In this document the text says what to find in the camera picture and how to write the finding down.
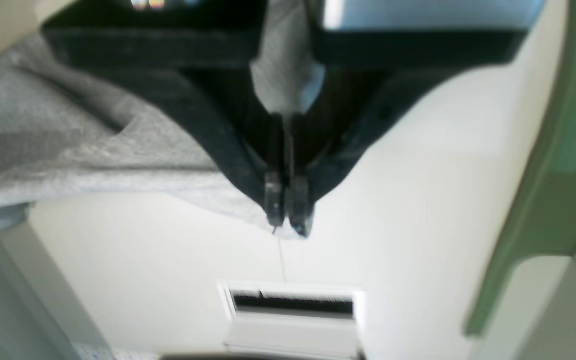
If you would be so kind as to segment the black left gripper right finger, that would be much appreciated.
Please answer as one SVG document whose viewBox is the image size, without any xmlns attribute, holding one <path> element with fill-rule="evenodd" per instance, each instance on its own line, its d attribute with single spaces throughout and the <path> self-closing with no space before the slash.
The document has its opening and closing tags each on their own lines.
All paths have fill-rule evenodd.
<svg viewBox="0 0 576 360">
<path fill-rule="evenodd" d="M 286 216 L 306 239 L 316 203 L 422 98 L 473 69 L 511 63 L 526 0 L 307 0 L 308 51 L 324 70 L 292 117 Z"/>
</svg>

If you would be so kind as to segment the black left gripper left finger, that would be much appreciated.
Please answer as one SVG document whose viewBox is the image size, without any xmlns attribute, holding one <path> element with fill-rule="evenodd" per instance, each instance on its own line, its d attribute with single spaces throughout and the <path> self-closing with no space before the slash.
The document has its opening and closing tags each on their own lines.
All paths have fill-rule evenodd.
<svg viewBox="0 0 576 360">
<path fill-rule="evenodd" d="M 251 63 L 267 0 L 76 0 L 40 28 L 58 62 L 146 101 L 188 132 L 272 227 L 286 218 L 281 117 Z"/>
</svg>

